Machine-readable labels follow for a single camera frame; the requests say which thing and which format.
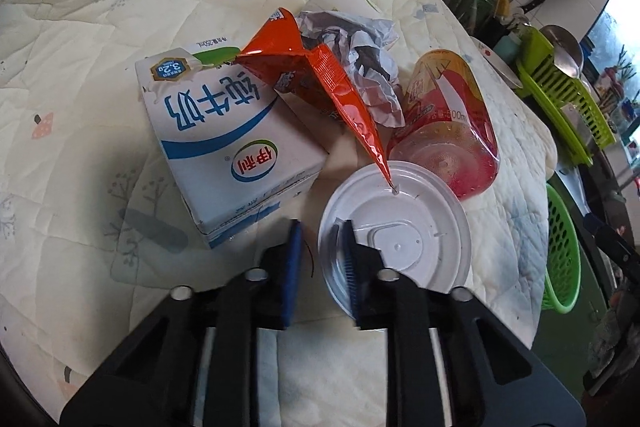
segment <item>yili logo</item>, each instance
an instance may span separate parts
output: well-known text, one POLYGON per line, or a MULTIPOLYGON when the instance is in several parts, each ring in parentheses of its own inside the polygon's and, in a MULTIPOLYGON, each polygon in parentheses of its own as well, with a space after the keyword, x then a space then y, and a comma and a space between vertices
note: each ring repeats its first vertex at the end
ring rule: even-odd
POLYGON ((264 178, 276 165, 278 148, 269 140, 254 140, 236 153, 231 174, 239 182, 255 182, 264 178))

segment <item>quilted blanket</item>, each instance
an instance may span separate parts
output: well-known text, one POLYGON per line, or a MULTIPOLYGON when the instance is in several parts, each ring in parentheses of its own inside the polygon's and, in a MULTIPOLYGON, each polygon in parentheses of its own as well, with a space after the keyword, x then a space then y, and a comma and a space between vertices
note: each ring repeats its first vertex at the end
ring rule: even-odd
MULTIPOLYGON (((0 0, 0 343, 53 418, 168 288, 222 285, 282 242, 287 219, 297 217, 310 255, 297 324, 264 336, 261 364, 272 384, 261 398, 264 424, 384 422, 383 335, 356 331, 312 267, 326 198, 369 162, 364 150, 344 126, 288 98, 330 152, 326 167, 306 196, 208 250, 133 68, 221 34, 242 45, 277 7, 296 12, 306 1, 0 0)), ((370 1, 396 22, 401 84, 432 48, 459 53, 476 76, 501 164, 492 187, 464 203, 473 241, 467 285, 530 346, 546 263, 545 177, 556 163, 550 133, 441 0, 370 1)))

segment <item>green plastic basket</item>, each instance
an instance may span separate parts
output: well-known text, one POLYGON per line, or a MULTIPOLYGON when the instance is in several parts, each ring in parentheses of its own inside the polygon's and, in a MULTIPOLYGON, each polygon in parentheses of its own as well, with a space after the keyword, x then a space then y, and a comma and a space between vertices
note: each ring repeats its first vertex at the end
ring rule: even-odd
POLYGON ((549 205, 549 248, 546 258, 545 293, 542 309, 570 312, 580 293, 580 247, 562 199, 546 185, 549 205))
POLYGON ((529 29, 517 66, 518 76, 524 86, 520 94, 533 95, 567 142, 571 160, 575 164, 592 165, 591 153, 585 149, 560 111, 567 103, 575 105, 599 149, 615 143, 616 138, 607 120, 587 88, 576 78, 556 68, 554 47, 539 30, 529 29))

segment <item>milk carton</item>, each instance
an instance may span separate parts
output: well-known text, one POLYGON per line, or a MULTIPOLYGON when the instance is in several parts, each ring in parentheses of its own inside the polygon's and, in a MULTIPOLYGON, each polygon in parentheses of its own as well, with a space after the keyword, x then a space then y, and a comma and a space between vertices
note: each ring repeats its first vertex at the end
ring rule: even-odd
POLYGON ((226 39, 136 62, 146 110, 182 198, 215 248, 305 192, 327 153, 226 39))

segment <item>white plastic lid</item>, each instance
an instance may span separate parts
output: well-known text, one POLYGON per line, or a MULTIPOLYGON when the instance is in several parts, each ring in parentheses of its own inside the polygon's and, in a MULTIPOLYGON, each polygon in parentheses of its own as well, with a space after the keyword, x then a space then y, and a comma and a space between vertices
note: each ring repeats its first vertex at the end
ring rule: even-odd
POLYGON ((376 165, 354 172, 327 203, 318 233, 324 280, 340 307, 350 300, 338 243, 341 224, 353 222, 356 241, 382 252, 385 266, 419 286, 448 293, 462 286, 471 265, 471 234, 462 205, 435 174, 418 165, 388 162, 399 194, 376 165))

